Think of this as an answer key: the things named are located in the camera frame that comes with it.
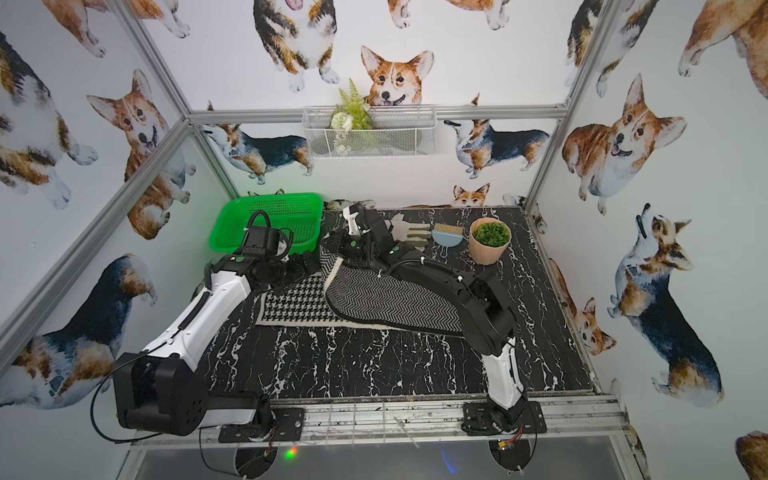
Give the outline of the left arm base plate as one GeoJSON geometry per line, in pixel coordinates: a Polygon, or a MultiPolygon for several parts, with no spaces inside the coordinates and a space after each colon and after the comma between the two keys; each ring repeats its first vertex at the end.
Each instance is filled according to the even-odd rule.
{"type": "Polygon", "coordinates": [[[223,426],[218,441],[220,443],[299,441],[305,414],[304,408],[277,408],[268,414],[258,413],[249,424],[223,426]]]}

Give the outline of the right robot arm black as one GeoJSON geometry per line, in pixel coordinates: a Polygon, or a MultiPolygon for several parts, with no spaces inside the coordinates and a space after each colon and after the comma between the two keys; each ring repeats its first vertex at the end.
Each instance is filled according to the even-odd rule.
{"type": "Polygon", "coordinates": [[[488,405],[464,421],[472,435],[510,432],[526,410],[515,360],[517,319],[496,276],[462,271],[397,240],[375,210],[352,204],[344,228],[325,249],[335,262],[323,294],[331,311],[356,324],[459,336],[479,353],[488,378],[488,405]]]}

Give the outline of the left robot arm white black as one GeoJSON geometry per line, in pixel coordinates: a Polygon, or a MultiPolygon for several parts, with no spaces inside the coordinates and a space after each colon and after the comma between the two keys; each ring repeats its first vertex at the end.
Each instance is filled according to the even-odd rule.
{"type": "Polygon", "coordinates": [[[289,289],[320,268],[316,252],[281,259],[234,253],[207,265],[202,290],[176,320],[141,352],[119,357],[112,379],[120,426],[176,436],[219,426],[269,434],[275,420],[267,395],[214,391],[196,371],[211,341],[245,300],[289,289]]]}

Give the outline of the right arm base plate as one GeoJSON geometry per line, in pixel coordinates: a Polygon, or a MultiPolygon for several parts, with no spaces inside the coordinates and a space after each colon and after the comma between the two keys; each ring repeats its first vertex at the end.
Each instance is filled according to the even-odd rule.
{"type": "Polygon", "coordinates": [[[461,430],[469,436],[502,436],[544,434],[548,431],[539,402],[526,398],[510,409],[503,409],[487,400],[484,403],[464,403],[461,430]]]}

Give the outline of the black white patterned knit scarf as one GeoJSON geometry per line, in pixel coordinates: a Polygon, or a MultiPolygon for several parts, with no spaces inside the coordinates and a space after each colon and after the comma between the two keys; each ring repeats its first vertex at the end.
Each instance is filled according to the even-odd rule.
{"type": "Polygon", "coordinates": [[[257,325],[395,329],[462,335],[456,308],[413,283],[353,268],[327,249],[319,272],[276,294],[253,299],[243,310],[257,325]]]}

